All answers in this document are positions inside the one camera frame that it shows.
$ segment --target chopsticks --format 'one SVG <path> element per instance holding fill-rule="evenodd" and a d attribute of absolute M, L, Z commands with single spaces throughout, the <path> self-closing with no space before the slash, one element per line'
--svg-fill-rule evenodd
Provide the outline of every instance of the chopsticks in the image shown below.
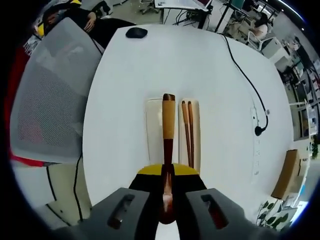
<path fill-rule="evenodd" d="M 195 158 L 194 158 L 194 116 L 192 112 L 191 101 L 188 102 L 188 111 L 189 111 L 189 122 L 190 122 L 190 145 L 191 145 L 191 167 L 195 167 Z"/>
<path fill-rule="evenodd" d="M 185 101 L 182 101 L 181 107 L 182 107 L 183 123 L 184 123 L 185 138 L 186 138 L 186 149 L 188 153 L 188 165 L 189 167 L 194 168 L 195 166 L 194 148 L 195 147 L 194 147 L 194 118 L 193 118 L 193 111 L 192 111 L 192 103 L 191 101 L 188 102 L 188 113 L 187 113 L 187 106 Z"/>

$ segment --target mesh chair back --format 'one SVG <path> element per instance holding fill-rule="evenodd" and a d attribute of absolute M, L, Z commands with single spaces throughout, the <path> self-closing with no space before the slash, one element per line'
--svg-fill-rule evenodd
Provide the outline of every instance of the mesh chair back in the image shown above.
<path fill-rule="evenodd" d="M 82 152 L 84 114 L 101 54 L 71 19 L 38 44 L 21 78 L 10 116 L 14 155 L 75 163 Z"/>

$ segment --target wooden tool handle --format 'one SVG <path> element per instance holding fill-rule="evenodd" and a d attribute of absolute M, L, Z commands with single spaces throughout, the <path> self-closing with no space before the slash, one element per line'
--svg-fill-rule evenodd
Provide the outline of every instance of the wooden tool handle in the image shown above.
<path fill-rule="evenodd" d="M 188 112 L 189 112 L 189 122 L 190 122 L 190 124 L 193 124 L 194 123 L 194 116 L 193 116 L 193 112 L 192 112 L 191 101 L 188 102 Z"/>
<path fill-rule="evenodd" d="M 163 139 L 173 139 L 175 134 L 175 95 L 165 93 L 162 99 Z"/>
<path fill-rule="evenodd" d="M 164 165 L 172 163 L 172 151 L 175 135 L 175 96 L 165 93 L 162 99 L 162 132 Z"/>
<path fill-rule="evenodd" d="M 183 122 L 184 124 L 188 124 L 187 106 L 185 101 L 182 101 L 181 107 L 182 107 Z"/>

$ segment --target white table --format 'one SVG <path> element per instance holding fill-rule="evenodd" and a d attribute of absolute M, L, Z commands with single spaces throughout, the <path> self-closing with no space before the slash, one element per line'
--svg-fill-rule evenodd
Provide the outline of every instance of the white table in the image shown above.
<path fill-rule="evenodd" d="M 226 6 L 223 5 L 223 2 L 221 2 L 220 0 L 212 0 L 211 5 L 213 6 L 213 9 L 212 9 L 211 14 L 208 17 L 206 17 L 206 19 L 204 21 L 203 29 L 204 30 L 208 29 L 213 32 L 216 29 L 216 27 L 220 21 L 220 18 L 222 17 L 222 14 L 226 9 Z M 175 24 L 176 23 L 176 16 L 180 13 L 180 11 L 181 11 L 180 9 L 164 8 L 162 23 L 164 24 L 164 22 L 165 22 L 165 24 L 167 24 L 167 25 Z M 218 33 L 222 33 L 225 30 L 233 12 L 234 12 L 233 9 L 231 9 L 231 8 L 228 9 L 226 15 L 223 18 L 223 21 L 221 22 L 221 24 L 219 26 L 219 29 L 217 30 Z M 185 19 L 186 14 L 187 13 L 182 14 L 182 16 L 179 17 L 179 19 L 180 20 Z M 188 26 L 197 28 L 199 25 L 199 22 L 195 22 L 195 23 L 193 23 L 193 22 L 194 22 L 193 20 L 188 20 L 188 21 L 180 23 L 179 25 L 183 26 L 183 25 L 188 25 L 188 24 L 192 23 Z"/>
<path fill-rule="evenodd" d="M 154 0 L 157 9 L 203 10 L 208 11 L 202 3 L 194 0 Z"/>
<path fill-rule="evenodd" d="M 126 38 L 128 28 L 117 30 L 90 89 L 83 164 L 92 205 L 129 187 L 137 171 L 149 164 L 145 102 L 171 93 L 177 102 L 182 97 L 199 101 L 200 176 L 206 187 L 221 191 L 251 218 L 272 193 L 293 142 L 289 102 L 275 66 L 250 47 L 228 40 L 270 111 L 268 128 L 257 138 L 252 109 L 256 107 L 262 127 L 264 112 L 221 35 L 193 27 L 141 27 L 148 30 L 143 39 Z M 173 162 L 178 162 L 177 119 Z M 253 162 L 259 169 L 254 184 Z"/>

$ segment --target person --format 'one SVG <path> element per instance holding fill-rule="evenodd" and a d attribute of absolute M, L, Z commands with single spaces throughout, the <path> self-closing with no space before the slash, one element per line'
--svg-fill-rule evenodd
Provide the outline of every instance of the person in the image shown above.
<path fill-rule="evenodd" d="M 243 36 L 248 36 L 249 32 L 253 32 L 256 38 L 252 38 L 251 40 L 257 42 L 258 40 L 262 40 L 266 37 L 268 33 L 268 16 L 265 13 L 261 13 L 261 17 L 259 20 L 255 22 L 251 22 L 249 25 L 246 21 L 242 21 L 241 23 L 235 23 L 231 25 L 228 30 L 228 33 L 236 40 L 240 40 Z"/>
<path fill-rule="evenodd" d="M 250 28 L 249 31 L 253 32 L 255 37 L 262 40 L 266 37 L 268 33 L 268 16 L 262 12 L 261 17 L 254 23 L 254 28 Z"/>
<path fill-rule="evenodd" d="M 47 35 L 62 19 L 70 18 L 104 49 L 119 28 L 135 26 L 134 23 L 116 18 L 99 19 L 93 11 L 79 8 L 78 4 L 58 4 L 47 9 L 42 17 L 44 34 Z"/>

